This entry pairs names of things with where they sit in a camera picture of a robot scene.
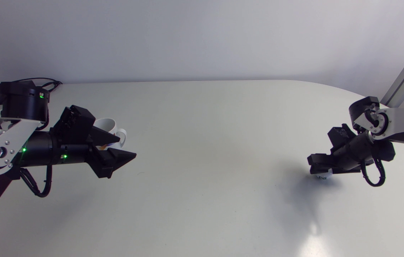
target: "mug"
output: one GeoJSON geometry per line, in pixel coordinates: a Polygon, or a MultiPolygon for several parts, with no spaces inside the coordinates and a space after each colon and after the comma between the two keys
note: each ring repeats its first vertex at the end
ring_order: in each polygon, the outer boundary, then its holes
{"type": "Polygon", "coordinates": [[[121,149],[124,146],[125,143],[125,138],[127,137],[127,132],[123,130],[122,128],[118,128],[116,125],[116,121],[111,118],[102,118],[102,119],[97,119],[94,122],[94,127],[98,127],[101,130],[105,130],[110,134],[113,134],[117,137],[120,137],[119,135],[122,133],[124,135],[124,140],[121,140],[116,143],[109,143],[108,145],[102,145],[102,146],[97,146],[97,149],[99,150],[107,150],[108,148],[115,148],[115,149],[121,149]]]}

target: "table surface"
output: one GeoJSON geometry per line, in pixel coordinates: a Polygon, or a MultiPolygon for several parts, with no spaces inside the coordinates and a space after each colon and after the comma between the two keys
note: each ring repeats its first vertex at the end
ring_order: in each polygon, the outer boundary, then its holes
{"type": "MultiPolygon", "coordinates": [[[[289,80],[63,85],[50,125],[85,107],[116,119],[138,156],[112,179],[54,166],[47,198],[12,182],[0,256],[404,256],[403,144],[379,188],[309,175],[362,97],[289,80]]],[[[42,184],[44,168],[30,171],[42,184]]]]}

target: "robotic arm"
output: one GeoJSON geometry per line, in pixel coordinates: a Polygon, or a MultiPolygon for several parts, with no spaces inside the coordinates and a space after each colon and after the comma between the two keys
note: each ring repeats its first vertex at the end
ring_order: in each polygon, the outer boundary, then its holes
{"type": "Polygon", "coordinates": [[[333,127],[328,135],[333,145],[331,154],[315,153],[308,157],[310,174],[326,179],[330,174],[362,172],[373,187],[386,179],[382,161],[392,161],[395,151],[392,142],[404,143],[404,109],[380,109],[376,97],[366,97],[349,107],[352,126],[333,127]],[[380,172],[377,183],[370,181],[366,166],[375,163],[380,172]]]}
{"type": "Polygon", "coordinates": [[[49,99],[50,92],[31,80],[0,83],[0,196],[12,180],[20,178],[35,195],[47,196],[53,165],[85,162],[97,177],[110,178],[135,158],[136,153],[114,148],[98,150],[96,146],[120,138],[93,127],[95,117],[78,106],[66,107],[54,127],[41,131],[48,124],[49,99]],[[42,192],[25,168],[29,166],[47,167],[42,192]]]}

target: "black cylindrical motor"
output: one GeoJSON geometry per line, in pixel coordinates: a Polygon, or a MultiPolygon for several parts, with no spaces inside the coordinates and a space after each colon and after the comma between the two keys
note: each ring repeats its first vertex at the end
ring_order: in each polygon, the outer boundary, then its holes
{"type": "Polygon", "coordinates": [[[368,133],[355,136],[341,148],[333,152],[338,168],[354,169],[363,161],[372,160],[373,142],[368,133]]]}
{"type": "Polygon", "coordinates": [[[47,122],[49,91],[30,81],[2,82],[1,94],[6,95],[2,117],[40,120],[47,122]]]}

